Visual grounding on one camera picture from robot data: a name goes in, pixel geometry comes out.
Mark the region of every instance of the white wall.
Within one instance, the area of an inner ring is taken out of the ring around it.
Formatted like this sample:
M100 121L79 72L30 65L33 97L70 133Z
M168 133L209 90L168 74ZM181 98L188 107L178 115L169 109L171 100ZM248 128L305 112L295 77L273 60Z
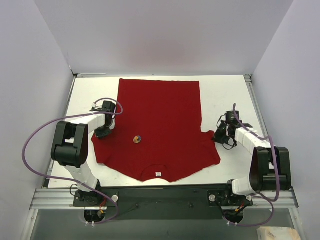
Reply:
M268 132L290 151L310 240L320 238L320 1L295 0L253 74Z
M35 0L74 73L251 74L293 0Z
M39 125L61 116L73 79L33 0L2 0L0 7L0 239L20 239L41 178L23 165L21 150ZM54 126L27 151L45 171Z

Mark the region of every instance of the white platform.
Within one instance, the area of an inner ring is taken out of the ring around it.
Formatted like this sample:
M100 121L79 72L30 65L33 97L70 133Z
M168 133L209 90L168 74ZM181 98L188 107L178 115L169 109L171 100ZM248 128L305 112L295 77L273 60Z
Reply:
M251 124L262 136L262 129L256 115L245 79L242 75L233 76L135 76L135 77L94 77L77 78L71 95L67 116L87 113L92 103L100 98L109 97L117 99L119 79L161 80L161 81L199 81L202 108L201 130L215 131L216 124L221 115L232 110L236 103L236 109L240 111L240 118L244 123ZM103 164L98 164L89 136L88 165L92 173L98 178L103 187L121 186L154 186L154 185L195 185L195 184L220 184L230 179L238 179L249 174L252 156L247 150L238 145L228 151L220 144L216 144L221 157L221 163L183 178L176 182L167 182L163 179L151 179L145 182L128 177ZM52 176L72 178L71 174L54 163ZM68 188L73 182L51 179L49 188Z

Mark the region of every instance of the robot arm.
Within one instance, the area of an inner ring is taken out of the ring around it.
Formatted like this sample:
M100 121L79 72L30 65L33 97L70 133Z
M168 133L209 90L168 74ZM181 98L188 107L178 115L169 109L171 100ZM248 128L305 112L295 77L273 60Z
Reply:
M249 176L232 180L232 192L235 195L249 195L261 191L274 191L276 187L275 168L271 145L261 140L251 132L257 133L250 124L244 124L248 130L241 127L233 111L227 111L225 120L221 120L212 140L219 144L229 144L233 140L233 147L241 144L252 155ZM280 178L280 190L291 187L291 171L289 151L285 147L274 147L276 162Z
M92 108L91 112L114 113L116 105L111 101L104 101L102 108ZM51 148L51 158L67 169L75 180L96 189L98 179L92 174L87 163L89 152L89 134L94 131L97 138L104 138L111 133L112 115L92 114L72 121L58 122ZM90 192L82 185L78 186L82 192Z

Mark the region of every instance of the wire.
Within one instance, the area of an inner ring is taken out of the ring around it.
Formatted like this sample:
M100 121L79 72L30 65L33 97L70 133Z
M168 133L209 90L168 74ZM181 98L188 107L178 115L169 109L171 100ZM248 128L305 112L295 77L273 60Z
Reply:
M226 146L224 145L224 143L222 144L222 147L225 149L225 150L231 150L231 149L233 149L235 146L231 146L231 148L226 148Z
M250 129L248 129L239 119L238 114L236 113L236 104L233 104L233 114L236 118L236 120L238 121L238 123L241 125L241 127L243 127L245 130L247 130L248 132L250 132L252 135L254 135L255 137L257 137L260 140L269 140L270 142L270 146L271 146L271 153L272 153L272 159L273 159L273 166L274 166L274 173L275 173L275 184L276 184L276 193L275 193L275 197L274 199L270 199L268 197L266 197L265 195L263 195L262 193L259 193L261 195L261 197L265 200L267 200L268 202L276 202L279 198L280 195L280 177L279 177L279 170L278 170L278 164L277 164L277 155L276 155L276 150L275 150L275 145L274 145L274 141L272 139L272 137L270 135L266 136L266 137L260 137L258 134L256 134L255 132L250 131Z
M247 207L250 207L250 205L245 205L244 207L240 208L234 215L231 215L233 219L238 216L241 212L243 212Z
M103 202L102 202L102 203L100 204L100 206L99 206L99 207L100 207L100 208L99 208L99 209L100 209L100 212L101 212L102 214L104 214L104 211L102 211L102 209L101 209L101 208L102 208L102 207L104 207L104 206L106 205L106 202L107 202L107 199L106 199L106 198L104 198L104 199L103 199Z
M70 192L70 194L71 194L72 196L75 197L76 195L74 195L74 194L71 192L72 186L74 186L74 185L77 186L77 184L72 184L72 185L70 186L70 188L69 188L69 192Z
M219 127L218 127L218 123L220 122L220 120L222 119L222 117L225 116L225 115L226 115L226 113L223 114L223 115L221 115L220 118L219 118L219 120L216 122L216 127L217 127L217 128L219 128Z
M128 214L128 213L130 213L130 212L132 212L132 211L134 211L136 209L138 209L138 205L137 204L135 204L134 206L130 207L128 210L120 213L117 217L120 217L120 216L123 216L125 214Z
M268 222L270 222L270 220L273 218L274 214L275 214L275 206L273 205L272 201L269 200L269 199L266 199L263 197L262 193L259 193L261 196L253 196L253 198L257 198L257 199L264 199L266 200L270 205L271 205L271 214L269 216L269 218L263 222L260 222L260 223L255 223L255 224L241 224L241 223L234 223L232 221L229 221L227 218L226 218L226 215L221 207L221 205L218 203L218 201L215 201L216 205L219 207L220 211L222 212L222 217L228 221L228 223L230 223L231 225L233 226L238 226L238 227L258 227L258 226L262 226L262 225L265 225L267 224Z
M244 205L245 205L245 202L243 201L235 211L238 212Z
M82 183L82 182L79 181L79 180L72 179L72 178L68 178L68 177L50 176L50 175L47 175L47 174L44 174L44 173L41 173L41 172L38 172L38 171L34 170L34 169L28 164L28 162L27 162L27 159L26 159L26 149L27 149L27 146L28 146L29 142L31 141L31 139L32 139L39 131L41 131L41 130L44 129L46 126L48 126L48 125L50 125L50 124L52 124L52 123L54 123L54 122L61 121L61 120L65 120L65 119L73 119L73 118L79 118L79 117L86 117L86 116L90 116L90 115L92 115L92 114L93 114L93 115L98 115L98 114L120 115L120 114L122 114L122 113L124 112L124 109L123 109L122 105L121 105L118 101L116 101L116 100L114 100L114 99L112 99L112 98L108 98L108 97L106 97L106 98L100 98L100 99L98 99L97 101L95 101L94 103L96 104L97 102L99 102L99 101L101 101L101 100L111 100L111 101L116 102L116 104L120 106L121 111L120 111L120 112L115 112L115 113L113 113L113 112L104 112L104 111L101 111L101 112L91 112L91 113L78 114L78 115L72 115L72 116L65 116L65 117L59 117L59 118L53 119L53 120L48 121L47 123L43 124L43 125L40 126L39 128L37 128L37 129L27 138L27 140L25 141L25 143L24 143L24 145L23 145L23 148L22 148L22 161L23 161L23 164L24 164L25 167L26 167L29 171L31 171L32 173L34 173L34 174L36 174L36 175L38 175L38 176L44 177L44 178L48 178L48 179L58 179L58 180L66 180L66 181L75 182L75 183L80 184L80 185L84 186L85 188L87 188L87 189L89 189L89 190L91 190L91 191L93 191L93 192L95 192L95 193L103 196L103 197L106 198L108 201L110 201L111 203L114 204L115 209L116 209L115 214L114 214L113 216L105 219L105 220L102 220L102 221L100 221L100 222L96 222L95 224L103 224L103 223L106 223L106 222L114 219L114 218L118 215L118 213L119 213L118 205L117 205L110 197L108 197L106 194L104 194L104 193L102 193L102 192L100 192L100 191L98 191L98 190L96 190L96 189L94 189L94 188L86 185L85 183Z

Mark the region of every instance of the purple cable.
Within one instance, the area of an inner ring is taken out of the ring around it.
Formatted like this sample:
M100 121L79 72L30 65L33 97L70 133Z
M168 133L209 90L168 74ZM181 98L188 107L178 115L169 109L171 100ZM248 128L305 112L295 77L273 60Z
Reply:
M237 227L258 227L258 226L267 224L268 222L270 222L270 220L273 218L273 216L274 216L274 214L275 214L275 206L272 204L272 202L271 202L270 199L263 197L262 193L259 193L259 194L260 194L261 196L253 196L253 197L254 197L254 198L257 198L257 199L264 199L264 200L268 201L268 203L270 203L271 208L272 208L271 214L270 214L269 218L268 218L267 220L265 220L264 222L255 223L255 224L241 224L241 223L235 224L234 222L229 221L229 220L226 218L226 216L225 216L224 213L222 214L222 217L223 217L225 220L227 220L228 223L230 223L230 224L233 225L233 226L237 226Z
M241 127L243 127L245 130L247 130L248 132L250 132L252 135L254 135L255 137L257 137L260 140L268 140L270 141L270 146L271 146L271 152L272 152L272 159L273 159L273 166L274 166L274 173L275 173L275 184L276 184L276 192L275 192L275 197L274 199L270 199L268 197L266 197L265 195L263 195L262 193L259 193L263 199L267 200L268 202L276 202L279 198L280 195L280 177L279 177L279 170L278 170L278 164L277 164L277 155L276 155L276 150L275 150L275 145L274 145L274 141L272 139L271 136L266 136L266 137L260 137L258 134L256 134L255 132L250 131L250 129L248 129L239 119L238 114L236 113L236 104L233 104L233 114L236 118L236 120L238 121L238 123L241 125Z
M96 104L97 102L99 102L99 101L101 101L101 100L111 100L111 101L116 102L116 104L120 106L121 111L120 111L120 112L117 112L117 113L113 113L113 112L92 112L92 113L78 114L78 115L72 115L72 116L64 116L64 117L59 117L59 118L53 119L53 120L48 121L47 123L43 124L42 126L40 126L38 129L36 129L36 130L28 137L28 139L25 141L25 143L24 143L24 145L23 145L23 148L22 148L22 161L23 161L24 165L26 166L26 168L27 168L29 171L33 172L34 174L36 174L36 175L38 175L38 176L41 176L41 177L44 177L44 178L47 178L47 179L58 179L58 180L67 180L67 181L75 182L75 183L80 184L80 185L84 186L85 188L87 188L87 189L89 189L89 190L91 190L91 191L93 191L93 192L95 192L95 193L97 193L97 194L100 194L100 195L103 196L104 198L108 199L108 201L110 201L112 204L114 204L115 209L116 209L115 215L113 215L113 216L111 216L111 217L109 217L109 218L107 218L107 219L105 219L105 220L102 220L102 221L100 221L100 222L96 222L95 225L96 225L96 224L103 224L103 223L105 223L105 222L108 222L108 221L114 219L114 218L118 215L118 213L119 213L118 205L117 205L110 197L108 197L108 196L105 195L104 193L102 193L102 192L100 192L100 191L98 191L98 190L96 190L96 189L94 189L94 188L92 188L92 187L90 187L90 186L82 183L82 182L79 181L79 180L75 180L75 179L67 178L67 177L60 177L60 176L50 176L50 175L43 174L43 173L41 173L41 172L38 172L38 171L34 170L34 169L27 163L27 160L26 160L26 148L27 148L30 140L31 140L40 130L42 130L43 128L45 128L46 126L48 126L48 125L50 125L50 124L52 124L52 123L54 123L54 122L61 121L61 120L65 120L65 119L73 119L73 118L91 116L92 114L93 114L93 115L97 115L97 114L120 115L120 114L122 114L122 113L124 112L124 108L122 107L122 105L121 105L118 101L116 101L116 100L114 100L114 99L112 99L112 98L108 98L108 97L106 97L106 98L101 98L101 99L95 101L94 103Z

